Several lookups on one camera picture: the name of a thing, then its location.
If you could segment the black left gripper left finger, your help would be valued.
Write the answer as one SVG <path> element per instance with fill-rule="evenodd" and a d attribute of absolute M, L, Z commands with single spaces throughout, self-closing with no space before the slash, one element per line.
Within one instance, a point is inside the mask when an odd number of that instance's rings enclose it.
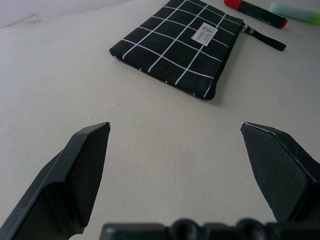
<path fill-rule="evenodd" d="M 82 128 L 38 173 L 0 228 L 2 240 L 68 240 L 82 234 L 96 201 L 111 125 Z"/>

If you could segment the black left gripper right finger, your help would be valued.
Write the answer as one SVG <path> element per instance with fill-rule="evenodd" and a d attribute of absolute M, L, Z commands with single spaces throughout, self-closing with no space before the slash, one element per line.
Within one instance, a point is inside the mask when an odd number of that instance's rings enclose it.
<path fill-rule="evenodd" d="M 255 180 L 278 222 L 319 222 L 320 164 L 288 133 L 242 122 Z"/>

